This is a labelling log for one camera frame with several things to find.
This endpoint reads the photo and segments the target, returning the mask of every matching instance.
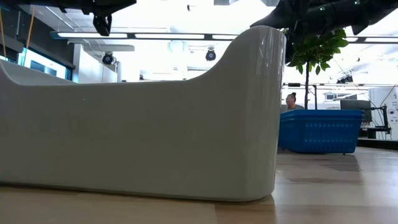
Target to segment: window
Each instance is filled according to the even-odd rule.
[[[326,99],[327,100],[333,100],[335,98],[334,94],[326,94]]]
[[[7,62],[13,62],[13,63],[15,63],[14,61],[10,60],[9,58],[5,58],[5,57],[3,57],[3,56],[1,56],[1,55],[0,55],[0,59],[1,59],[1,60],[5,60],[5,61],[7,61]]]
[[[26,48],[19,54],[18,64],[55,77],[69,79],[69,69],[65,66]]]

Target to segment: woman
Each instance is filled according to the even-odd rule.
[[[303,106],[296,105],[296,93],[287,95],[286,106],[283,106],[280,110],[281,113],[291,110],[304,110]]]

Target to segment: potted plant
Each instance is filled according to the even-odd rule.
[[[324,35],[306,37],[302,43],[293,45],[294,54],[288,67],[296,67],[296,70],[302,74],[305,65],[305,109],[308,109],[310,72],[315,68],[315,73],[318,75],[321,70],[325,71],[330,68],[328,62],[334,54],[340,53],[340,48],[347,45],[344,29],[334,30]]]

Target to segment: wooden table surface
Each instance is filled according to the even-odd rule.
[[[276,178],[249,203],[0,187],[0,224],[398,223],[398,151],[280,151]]]

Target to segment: blue basket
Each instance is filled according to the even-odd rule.
[[[280,115],[279,147],[301,153],[353,153],[361,110],[293,110]]]

